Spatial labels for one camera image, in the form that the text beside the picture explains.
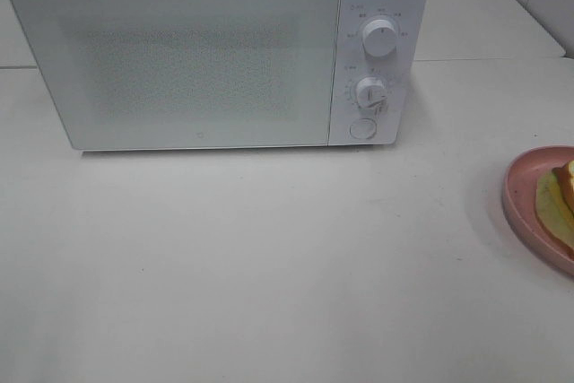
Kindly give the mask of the round white door button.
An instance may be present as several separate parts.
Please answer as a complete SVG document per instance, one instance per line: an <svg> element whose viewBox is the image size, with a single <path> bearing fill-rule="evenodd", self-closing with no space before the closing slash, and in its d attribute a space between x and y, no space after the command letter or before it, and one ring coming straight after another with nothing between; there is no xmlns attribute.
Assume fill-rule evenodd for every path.
<svg viewBox="0 0 574 383"><path fill-rule="evenodd" d="M360 118L350 125L349 132L354 139L369 140L377 133L377 123L370 118Z"/></svg>

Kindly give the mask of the white microwave door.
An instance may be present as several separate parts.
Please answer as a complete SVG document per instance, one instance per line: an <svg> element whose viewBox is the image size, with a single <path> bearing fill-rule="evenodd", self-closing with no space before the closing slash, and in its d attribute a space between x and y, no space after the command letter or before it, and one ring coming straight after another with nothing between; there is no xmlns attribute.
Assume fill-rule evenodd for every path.
<svg viewBox="0 0 574 383"><path fill-rule="evenodd" d="M320 145L339 0L11 0L73 148Z"/></svg>

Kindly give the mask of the pink round plate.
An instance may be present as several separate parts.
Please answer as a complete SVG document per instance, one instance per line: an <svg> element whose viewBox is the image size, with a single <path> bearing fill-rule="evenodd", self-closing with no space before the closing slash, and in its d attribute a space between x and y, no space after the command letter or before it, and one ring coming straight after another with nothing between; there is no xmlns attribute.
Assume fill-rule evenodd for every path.
<svg viewBox="0 0 574 383"><path fill-rule="evenodd" d="M544 146L523 152L508 166L501 189L503 211L517 237L546 264L569 277L573 275L573 251L539 222L535 191L544 173L572 159L571 146Z"/></svg>

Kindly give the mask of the toast sandwich with filling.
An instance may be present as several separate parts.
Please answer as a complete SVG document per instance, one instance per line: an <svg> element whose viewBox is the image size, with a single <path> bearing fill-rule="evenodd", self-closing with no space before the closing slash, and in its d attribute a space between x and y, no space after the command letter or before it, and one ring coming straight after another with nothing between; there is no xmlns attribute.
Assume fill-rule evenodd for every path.
<svg viewBox="0 0 574 383"><path fill-rule="evenodd" d="M544 230L573 258L573 161L548 170L538 179L535 212Z"/></svg>

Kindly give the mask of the lower white timer knob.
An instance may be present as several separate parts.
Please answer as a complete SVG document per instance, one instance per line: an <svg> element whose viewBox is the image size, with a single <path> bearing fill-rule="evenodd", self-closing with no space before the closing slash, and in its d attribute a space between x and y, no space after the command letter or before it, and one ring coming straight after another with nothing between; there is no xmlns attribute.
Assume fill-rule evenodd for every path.
<svg viewBox="0 0 574 383"><path fill-rule="evenodd" d="M355 85L355 99L361 109L376 109L387 99L387 83L378 77L365 77Z"/></svg>

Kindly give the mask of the upper white power knob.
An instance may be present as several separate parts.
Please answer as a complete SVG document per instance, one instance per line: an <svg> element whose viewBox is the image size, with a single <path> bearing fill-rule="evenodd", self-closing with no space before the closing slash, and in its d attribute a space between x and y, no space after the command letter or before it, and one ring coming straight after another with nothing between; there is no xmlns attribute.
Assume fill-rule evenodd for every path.
<svg viewBox="0 0 574 383"><path fill-rule="evenodd" d="M396 48L397 29L389 19L377 18L365 24L361 38L368 55L386 57Z"/></svg>

